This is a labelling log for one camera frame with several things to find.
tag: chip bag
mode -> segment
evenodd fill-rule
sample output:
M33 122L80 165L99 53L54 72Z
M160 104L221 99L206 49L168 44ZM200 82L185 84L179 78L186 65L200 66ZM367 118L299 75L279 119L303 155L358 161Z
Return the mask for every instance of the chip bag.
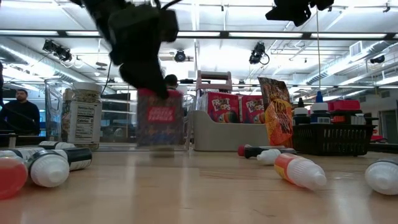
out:
M292 105L286 84L270 78L259 78L259 82L270 145L293 147Z

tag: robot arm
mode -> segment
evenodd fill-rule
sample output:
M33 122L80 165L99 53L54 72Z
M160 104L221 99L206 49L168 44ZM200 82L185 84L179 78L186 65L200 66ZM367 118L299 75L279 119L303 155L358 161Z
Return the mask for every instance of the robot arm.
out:
M150 4L135 6L124 0L71 0L85 7L101 35L111 44L109 56L120 66L125 82L136 88L148 88L167 98L166 85L160 70L158 53L162 42L174 42L178 34L175 11Z

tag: snack bag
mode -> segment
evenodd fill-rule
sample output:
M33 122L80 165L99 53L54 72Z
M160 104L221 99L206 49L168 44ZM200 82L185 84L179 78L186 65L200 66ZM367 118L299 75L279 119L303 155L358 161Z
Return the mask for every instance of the snack bag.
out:
M241 122L246 124L264 124L264 103L262 96L242 96L239 99Z
M169 98L162 100L150 90L138 90L138 147L170 147L182 142L182 94L177 90L168 91Z
M270 78L259 81L270 145L293 147L292 105L286 84Z
M237 95L208 92L201 97L201 110L218 123L239 123L239 100Z

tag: red bottle cap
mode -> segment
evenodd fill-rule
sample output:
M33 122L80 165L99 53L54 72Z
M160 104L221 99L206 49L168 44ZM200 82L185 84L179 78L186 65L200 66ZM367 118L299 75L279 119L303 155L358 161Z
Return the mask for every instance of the red bottle cap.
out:
M24 161L19 157L0 157L0 199L14 196L28 177Z
M244 156L244 146L239 146L238 147L238 155L239 156Z

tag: ceiling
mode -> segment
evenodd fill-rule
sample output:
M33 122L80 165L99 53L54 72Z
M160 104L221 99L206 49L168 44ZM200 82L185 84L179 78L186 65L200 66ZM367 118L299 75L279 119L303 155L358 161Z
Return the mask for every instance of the ceiling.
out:
M140 4L144 1L133 1ZM268 21L265 13L272 9L272 0L184 0L174 6L178 17L180 30L244 30L244 31L274 31L274 32L397 32L398 1L387 0L335 0L331 12L312 9L312 17L302 26L295 27L287 21ZM85 11L66 0L2 0L0 7L0 30L35 29L35 30L96 30L91 17ZM73 55L80 59L75 63L61 65L57 59L47 55L43 50L45 38L41 37L1 37L0 57L3 53L14 50L32 59L25 70L34 70L39 78L47 70L64 71L65 78L83 80L86 82L105 82L108 68L98 71L96 62L109 65L109 45L99 39L51 38L57 44L70 48ZM251 50L258 41L264 42L270 62L266 66L250 65L248 60ZM177 39L171 44L162 44L159 56L166 73L174 73L179 79L195 78L195 60L177 63L172 55L177 50L184 50L188 56L195 58L197 47L198 69L207 72L228 72L233 82L244 80L255 83L257 77L269 77L285 81L287 84L305 85L312 74L333 63L344 54L349 54L349 47L357 40L244 40L244 39ZM386 61L383 64L368 65L358 60L334 70L322 79L322 85L340 85L345 81L365 74L366 71L378 70L382 66L396 62L397 46L384 49ZM116 82L119 78L118 68L112 67L110 77ZM372 77L364 77L345 85L368 85L374 80L387 78L380 71ZM22 81L36 82L37 77L28 77ZM125 89L125 86L111 86L114 90Z

